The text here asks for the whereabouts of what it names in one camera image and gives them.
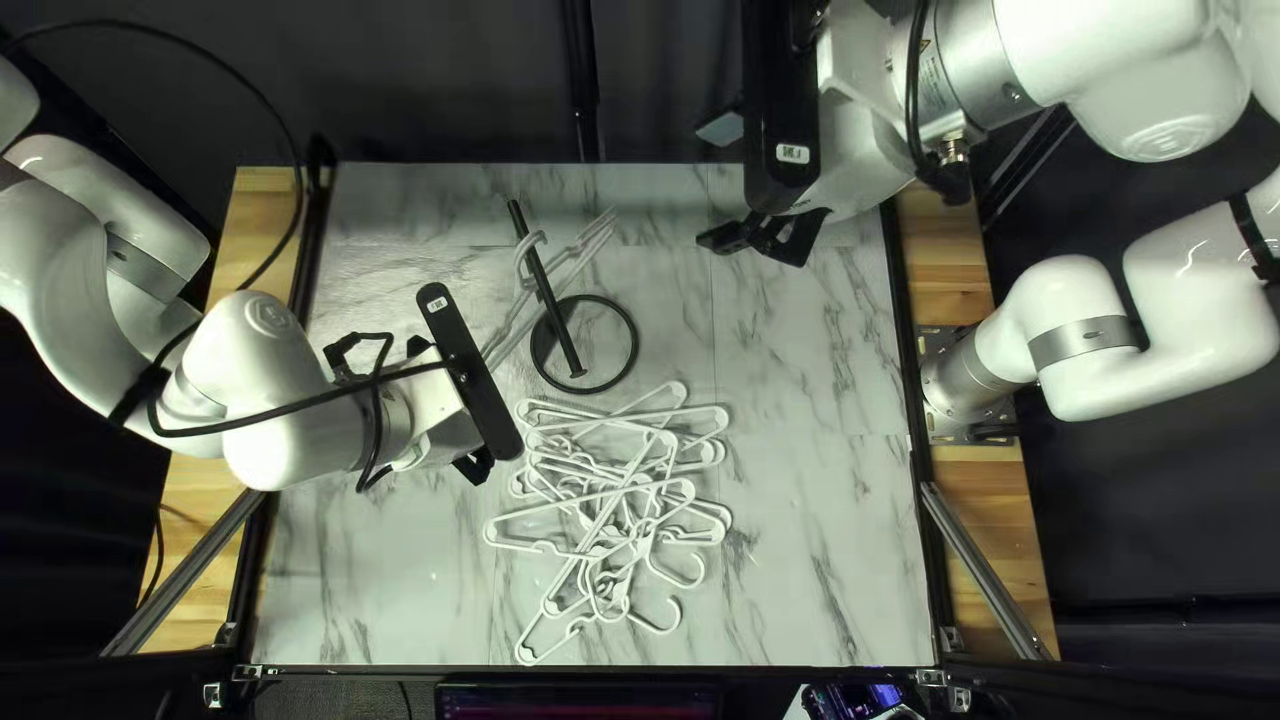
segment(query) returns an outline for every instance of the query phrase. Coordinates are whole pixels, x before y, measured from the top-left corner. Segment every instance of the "black pole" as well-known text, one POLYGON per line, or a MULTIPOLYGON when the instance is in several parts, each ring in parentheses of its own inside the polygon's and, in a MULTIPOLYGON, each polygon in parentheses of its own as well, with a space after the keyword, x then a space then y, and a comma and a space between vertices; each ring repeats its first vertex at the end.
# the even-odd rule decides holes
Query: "black pole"
POLYGON ((600 81, 595 74, 595 26, 591 0, 561 0, 564 51, 568 63, 570 97, 577 129, 579 159, 600 160, 600 135, 595 109, 600 105, 600 81))
MULTIPOLYGON (((508 200, 507 210, 511 211, 511 222, 516 225, 516 237, 524 240, 529 234, 529 225, 525 224, 525 214, 520 211, 520 202, 508 200)), ((573 347, 573 338, 570 337, 564 316, 561 315, 559 305, 556 304, 556 293, 552 292, 552 283, 547 279, 547 270, 543 268, 543 259, 538 256, 536 247, 530 247, 525 252, 525 265, 529 266, 529 274, 534 275, 534 284, 538 286, 538 300, 541 300, 543 305, 547 306, 547 319, 552 324, 552 329, 556 331, 556 338, 559 340, 561 348, 564 351, 568 377, 581 378, 586 374, 586 369, 582 368, 582 361, 577 357, 577 348, 573 347)))

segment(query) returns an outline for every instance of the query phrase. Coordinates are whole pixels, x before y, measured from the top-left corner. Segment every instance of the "table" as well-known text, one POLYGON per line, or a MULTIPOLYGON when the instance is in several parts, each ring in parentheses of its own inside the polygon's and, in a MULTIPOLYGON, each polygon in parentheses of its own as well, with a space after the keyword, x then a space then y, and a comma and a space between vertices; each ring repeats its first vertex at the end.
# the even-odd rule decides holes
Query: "table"
MULTIPOLYGON (((215 296, 219 287, 225 291, 234 286, 243 274, 238 266, 247 272, 270 249, 288 220, 291 190, 287 169, 239 170, 218 255, 215 296)), ((972 206, 945 209, 928 191, 916 188, 904 192, 899 205, 916 319, 955 324, 980 319, 989 311, 991 296, 972 206)), ((287 252, 259 287, 284 297, 291 275, 292 254, 287 252)), ((936 452, 934 466, 954 507, 996 571, 1055 646, 1016 448, 946 448, 945 455, 936 452)), ((239 489, 221 461, 174 459, 164 500, 182 516, 163 515, 169 541, 165 570, 180 560, 239 489)), ((212 638, 225 615, 234 560, 234 547, 229 547, 152 635, 147 651, 188 648, 212 638)), ((979 657, 1009 657, 1007 644, 964 571, 952 565, 950 575, 957 625, 972 650, 979 657)))
MULTIPOLYGON (((877 214, 824 231, 809 263, 716 256, 698 232, 745 214, 736 165, 344 165, 308 337, 426 333, 415 293, 449 286, 476 338, 509 305, 517 197, 553 250, 613 206, 618 238, 575 286, 627 307, 640 360, 586 398, 613 409, 680 379, 724 405, 730 457, 699 482, 733 528, 666 637, 589 625, 544 665, 931 665, 920 532, 888 270, 877 214)), ((403 356, 397 343, 390 360, 403 356)), ((507 404, 571 400, 524 348, 494 370, 507 404)), ((498 552, 477 529, 520 503, 517 462, 477 488, 413 470, 364 496, 351 477, 285 489, 268 553, 255 661, 515 665, 556 557, 498 552)), ((646 612, 654 597, 635 602, 646 612)))

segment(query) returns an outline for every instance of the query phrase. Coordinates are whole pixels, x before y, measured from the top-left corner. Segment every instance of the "screen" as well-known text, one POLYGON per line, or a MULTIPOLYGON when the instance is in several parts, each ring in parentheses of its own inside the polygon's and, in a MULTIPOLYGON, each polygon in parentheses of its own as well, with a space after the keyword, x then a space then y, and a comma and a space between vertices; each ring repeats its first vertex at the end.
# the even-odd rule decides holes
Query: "screen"
POLYGON ((637 685, 440 685, 440 720, 716 720, 714 692, 637 685))

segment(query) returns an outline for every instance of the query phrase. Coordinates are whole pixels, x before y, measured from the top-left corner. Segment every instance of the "black ring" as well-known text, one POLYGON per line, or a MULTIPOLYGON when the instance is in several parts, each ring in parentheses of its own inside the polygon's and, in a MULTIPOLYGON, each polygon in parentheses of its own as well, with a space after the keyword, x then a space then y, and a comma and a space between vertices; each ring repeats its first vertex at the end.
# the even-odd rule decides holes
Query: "black ring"
POLYGON ((529 357, 534 364, 534 369, 538 370, 538 374, 541 375, 543 379, 547 380, 547 384, 552 386, 553 388, 561 392, 567 392, 570 395, 595 395, 598 392, 604 392, 611 387, 621 383, 623 378, 626 378, 631 373, 631 369, 635 368, 636 360, 640 357, 640 331, 636 329, 636 323, 635 320, 631 319, 631 314, 628 314, 626 309, 623 309, 613 300, 609 300, 608 297, 602 297, 599 295, 572 295, 570 297, 559 299, 558 301, 556 301, 556 305, 570 304, 570 306, 572 307, 572 304, 575 302, 596 302, 599 305, 604 305, 605 307, 617 313, 622 318, 622 322, 626 323, 627 332, 631 334, 631 355, 627 356, 627 361, 622 365, 622 372, 620 372, 617 375, 609 379, 609 382, 595 387, 571 387, 550 377, 550 374, 547 372, 547 368, 544 368, 545 360, 543 363, 538 363, 536 354, 534 352, 534 342, 535 338, 538 337, 538 325, 541 325, 547 322, 545 313, 538 320, 538 325, 534 325, 534 331, 529 333, 529 357))

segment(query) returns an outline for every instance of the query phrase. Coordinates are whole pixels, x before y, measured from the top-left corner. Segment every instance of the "pile of hangers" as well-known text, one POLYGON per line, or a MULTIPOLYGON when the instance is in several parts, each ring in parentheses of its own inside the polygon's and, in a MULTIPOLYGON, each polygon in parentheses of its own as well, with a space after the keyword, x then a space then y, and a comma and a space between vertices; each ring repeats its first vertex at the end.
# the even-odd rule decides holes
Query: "pile of hangers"
POLYGON ((724 460, 716 436, 728 428, 728 413, 687 406, 687 397, 672 380, 612 413, 538 398, 516 404, 529 430, 525 465, 508 489, 534 505, 489 520, 484 539, 563 560, 516 641, 521 665, 541 662, 593 623, 634 623, 657 635, 680 625, 684 610, 673 594, 673 619, 663 624, 634 607, 635 582, 648 573, 663 587, 696 588, 707 577, 698 548, 718 546, 733 524, 728 507, 698 497, 695 482, 724 460))

